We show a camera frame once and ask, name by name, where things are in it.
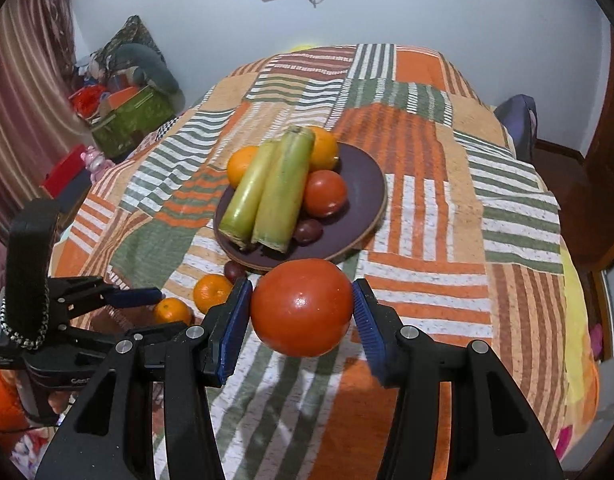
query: bed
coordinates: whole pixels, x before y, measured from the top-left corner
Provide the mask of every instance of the bed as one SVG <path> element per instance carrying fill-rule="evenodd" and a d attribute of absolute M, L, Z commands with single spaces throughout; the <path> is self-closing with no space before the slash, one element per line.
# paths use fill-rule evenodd
<path fill-rule="evenodd" d="M 436 340 L 490 343 L 564 456 L 593 421 L 598 381 L 558 204 L 437 52 L 320 47 L 234 70 L 95 184 L 56 246 L 54 275 L 158 286 L 195 309 L 194 284 L 227 260 L 212 217 L 229 155 L 290 124 L 324 126 L 386 175 L 384 222 L 341 269 L 366 277 L 381 302 Z M 121 332 L 149 320 L 146 307 L 106 308 L 75 323 Z M 302 360 L 272 352 L 249 331 L 234 376 L 208 399 L 228 479 L 373 479 L 396 393 L 371 377 L 352 326 L 337 349 Z M 165 479 L 161 402 L 154 399 L 154 463 Z M 443 388 L 438 479 L 449 407 Z"/>

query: plate rim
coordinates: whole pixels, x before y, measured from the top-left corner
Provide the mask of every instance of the plate rim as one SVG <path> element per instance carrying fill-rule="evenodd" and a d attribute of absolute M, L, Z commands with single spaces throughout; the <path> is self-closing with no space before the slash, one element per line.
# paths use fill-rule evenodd
<path fill-rule="evenodd" d="M 387 203 L 388 203 L 388 200 L 389 200 L 389 189 L 388 189 L 388 186 L 387 186 L 387 179 L 385 177 L 384 172 L 382 171 L 382 168 L 380 167 L 380 165 L 376 161 L 376 159 L 373 158 L 369 153 L 367 153 L 362 148 L 358 148 L 358 146 L 350 144 L 349 142 L 339 142 L 338 141 L 338 144 L 346 144 L 347 146 L 351 146 L 352 148 L 355 148 L 356 150 L 360 150 L 361 152 L 365 153 L 371 160 L 374 161 L 374 163 L 376 164 L 376 166 L 378 166 L 378 168 L 380 170 L 380 174 L 382 175 L 382 184 L 383 184 L 384 191 L 382 193 L 382 204 L 380 204 L 380 209 L 378 210 L 378 214 L 376 215 L 376 218 L 374 218 L 373 221 L 370 223 L 369 227 L 367 227 L 365 229 L 365 231 L 363 231 L 362 234 L 360 234 L 360 236 L 356 238 L 356 240 L 354 240 L 352 243 L 350 243 L 349 245 L 345 246 L 344 248 L 340 249 L 337 253 L 332 254 L 331 256 L 329 256 L 327 258 L 319 258 L 319 259 L 322 259 L 322 260 L 327 260 L 328 262 L 330 262 L 331 260 L 335 260 L 341 254 L 346 253 L 346 252 L 352 250 L 354 248 L 354 246 L 359 241 L 363 240 L 369 234 L 369 232 L 373 231 L 373 229 L 376 227 L 376 225 L 380 221 L 380 219 L 383 218 L 383 216 L 385 214 L 385 211 L 387 209 Z M 218 236 L 218 225 L 216 224 L 216 214 L 217 213 L 218 213 L 218 208 L 216 206 L 216 211 L 213 212 L 213 217 L 212 217 L 212 220 L 213 220 L 213 232 L 215 234 L 216 241 L 218 242 L 218 245 L 224 251 L 224 253 L 227 255 L 227 257 L 229 257 L 230 260 L 233 260 L 233 261 L 241 264 L 246 269 L 260 270 L 262 272 L 269 272 L 270 270 L 275 269 L 278 265 L 283 264 L 284 262 L 290 261 L 290 260 L 285 260 L 283 262 L 279 262 L 277 265 L 275 265 L 273 267 L 262 267 L 262 266 L 253 265 L 253 264 L 251 264 L 249 262 L 245 262 L 244 260 L 241 260 L 239 258 L 235 258 L 231 254 L 232 248 L 229 247 L 229 249 L 226 249 L 223 246 L 223 244 L 222 244 L 222 242 L 220 240 L 220 236 Z"/>

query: round plate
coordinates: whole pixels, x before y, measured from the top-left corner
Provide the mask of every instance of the round plate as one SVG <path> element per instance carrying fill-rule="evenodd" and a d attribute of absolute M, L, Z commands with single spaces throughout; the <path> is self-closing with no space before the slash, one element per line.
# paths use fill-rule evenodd
<path fill-rule="evenodd" d="M 320 239 L 301 247 L 292 240 L 286 253 L 279 253 L 260 244 L 251 252 L 241 251 L 236 244 L 218 231 L 234 190 L 228 187 L 218 203 L 213 217 L 216 240 L 232 260 L 255 270 L 271 270 L 289 260 L 320 258 L 333 260 L 344 255 L 372 231 L 387 206 L 387 192 L 382 170 L 363 150 L 343 142 L 338 143 L 340 163 L 336 171 L 347 186 L 347 206 L 328 219 L 322 219 Z"/>

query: red tomato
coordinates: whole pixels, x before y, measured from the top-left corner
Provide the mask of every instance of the red tomato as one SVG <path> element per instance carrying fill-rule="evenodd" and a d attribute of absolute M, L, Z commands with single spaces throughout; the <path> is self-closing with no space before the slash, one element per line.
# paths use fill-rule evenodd
<path fill-rule="evenodd" d="M 258 281 L 251 323 L 267 346 L 292 357 L 335 348 L 354 312 L 351 283 L 327 260 L 292 260 Z"/>
<path fill-rule="evenodd" d="M 309 174 L 302 206 L 308 215 L 324 218 L 336 213 L 346 203 L 343 178 L 335 171 L 319 170 Z"/>

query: pink pig figurine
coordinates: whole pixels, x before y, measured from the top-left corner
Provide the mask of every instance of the pink pig figurine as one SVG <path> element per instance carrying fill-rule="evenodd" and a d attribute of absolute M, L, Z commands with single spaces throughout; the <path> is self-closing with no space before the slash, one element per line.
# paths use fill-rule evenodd
<path fill-rule="evenodd" d="M 103 152 L 93 146 L 89 146 L 86 152 L 81 153 L 80 158 L 84 161 L 85 168 L 91 173 L 92 184 L 100 180 L 106 170 L 115 166 L 108 158 L 104 158 Z"/>

